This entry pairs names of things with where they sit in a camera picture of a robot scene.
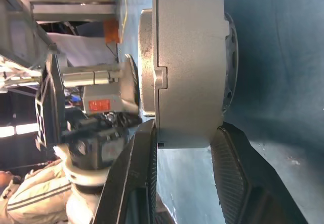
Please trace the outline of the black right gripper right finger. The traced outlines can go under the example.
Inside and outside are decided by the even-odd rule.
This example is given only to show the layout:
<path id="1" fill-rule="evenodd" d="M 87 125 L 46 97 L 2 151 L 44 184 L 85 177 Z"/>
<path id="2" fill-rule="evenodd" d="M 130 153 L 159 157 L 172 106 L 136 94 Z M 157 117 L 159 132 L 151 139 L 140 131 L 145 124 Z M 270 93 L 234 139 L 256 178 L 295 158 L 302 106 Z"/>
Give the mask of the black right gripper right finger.
<path id="1" fill-rule="evenodd" d="M 211 154 L 226 224 L 308 224 L 276 170 L 243 131 L 223 123 L 211 142 Z"/>

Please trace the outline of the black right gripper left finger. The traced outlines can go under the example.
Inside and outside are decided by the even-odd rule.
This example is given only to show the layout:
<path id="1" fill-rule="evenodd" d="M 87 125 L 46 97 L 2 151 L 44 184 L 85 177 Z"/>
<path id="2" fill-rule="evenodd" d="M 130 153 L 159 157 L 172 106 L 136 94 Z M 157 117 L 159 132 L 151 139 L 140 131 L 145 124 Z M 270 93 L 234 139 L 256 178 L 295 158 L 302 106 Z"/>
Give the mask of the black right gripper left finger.
<path id="1" fill-rule="evenodd" d="M 139 125 L 113 163 L 92 224 L 155 224 L 155 120 Z"/>

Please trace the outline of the silver motor housing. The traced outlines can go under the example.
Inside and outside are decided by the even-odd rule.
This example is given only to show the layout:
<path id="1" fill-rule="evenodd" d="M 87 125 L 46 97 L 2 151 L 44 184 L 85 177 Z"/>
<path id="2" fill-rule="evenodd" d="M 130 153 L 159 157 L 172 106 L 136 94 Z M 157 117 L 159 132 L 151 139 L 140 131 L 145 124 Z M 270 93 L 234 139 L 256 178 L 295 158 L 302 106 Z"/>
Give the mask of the silver motor housing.
<path id="1" fill-rule="evenodd" d="M 238 42 L 224 0 L 152 0 L 138 28 L 141 110 L 163 148 L 207 147 L 236 86 Z"/>

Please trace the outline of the silver box with red label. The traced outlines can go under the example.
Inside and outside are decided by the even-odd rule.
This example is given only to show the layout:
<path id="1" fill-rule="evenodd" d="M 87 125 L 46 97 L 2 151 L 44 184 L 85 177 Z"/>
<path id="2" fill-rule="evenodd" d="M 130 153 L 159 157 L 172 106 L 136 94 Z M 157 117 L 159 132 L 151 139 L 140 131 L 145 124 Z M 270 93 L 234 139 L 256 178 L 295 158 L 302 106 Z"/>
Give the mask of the silver box with red label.
<path id="1" fill-rule="evenodd" d="M 116 64 L 66 67 L 61 70 L 65 88 L 83 87 L 82 101 L 87 114 L 121 112 L 122 71 Z"/>

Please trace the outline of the person in white striped jacket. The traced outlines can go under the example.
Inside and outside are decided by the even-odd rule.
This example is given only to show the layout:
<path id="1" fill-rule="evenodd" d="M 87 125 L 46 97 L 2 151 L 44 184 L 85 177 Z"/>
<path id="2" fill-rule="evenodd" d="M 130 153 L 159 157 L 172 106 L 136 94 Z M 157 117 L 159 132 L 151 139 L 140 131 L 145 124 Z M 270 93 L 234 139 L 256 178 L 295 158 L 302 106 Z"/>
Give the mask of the person in white striped jacket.
<path id="1" fill-rule="evenodd" d="M 0 171 L 0 224 L 59 224 L 68 222 L 66 204 L 71 182 L 62 160 L 51 162 L 24 178 Z"/>

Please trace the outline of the white sheet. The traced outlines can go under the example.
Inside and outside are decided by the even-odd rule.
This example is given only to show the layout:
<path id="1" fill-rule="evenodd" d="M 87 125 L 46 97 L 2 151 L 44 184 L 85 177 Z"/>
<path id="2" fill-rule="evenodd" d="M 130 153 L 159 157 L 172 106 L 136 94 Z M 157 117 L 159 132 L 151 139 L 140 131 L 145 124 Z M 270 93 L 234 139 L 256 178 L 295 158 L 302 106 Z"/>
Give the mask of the white sheet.
<path id="1" fill-rule="evenodd" d="M 105 38 L 48 33 L 49 38 L 64 53 L 73 66 L 116 64 L 116 43 L 106 43 Z"/>

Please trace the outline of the black lattice frame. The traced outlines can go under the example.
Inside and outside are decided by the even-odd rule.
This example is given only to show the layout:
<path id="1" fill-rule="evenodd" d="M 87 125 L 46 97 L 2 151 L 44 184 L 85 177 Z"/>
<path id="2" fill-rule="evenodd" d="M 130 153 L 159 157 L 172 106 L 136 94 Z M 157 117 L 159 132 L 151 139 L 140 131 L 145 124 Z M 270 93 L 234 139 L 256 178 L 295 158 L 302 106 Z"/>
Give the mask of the black lattice frame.
<path id="1" fill-rule="evenodd" d="M 49 53 L 35 97 L 38 123 L 37 144 L 51 148 L 62 143 L 66 130 L 65 94 L 58 63 L 59 56 Z"/>

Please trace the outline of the aluminium frame structure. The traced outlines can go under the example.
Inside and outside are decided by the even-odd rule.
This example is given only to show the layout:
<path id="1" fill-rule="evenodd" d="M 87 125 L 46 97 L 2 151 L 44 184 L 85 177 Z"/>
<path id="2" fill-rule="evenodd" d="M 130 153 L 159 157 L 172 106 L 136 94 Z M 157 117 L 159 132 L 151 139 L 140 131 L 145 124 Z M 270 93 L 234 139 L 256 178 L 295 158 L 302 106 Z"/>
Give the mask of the aluminium frame structure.
<path id="1" fill-rule="evenodd" d="M 117 0 L 0 0 L 0 63 L 42 66 L 50 52 L 67 59 L 48 33 L 105 38 L 103 22 L 116 12 Z"/>

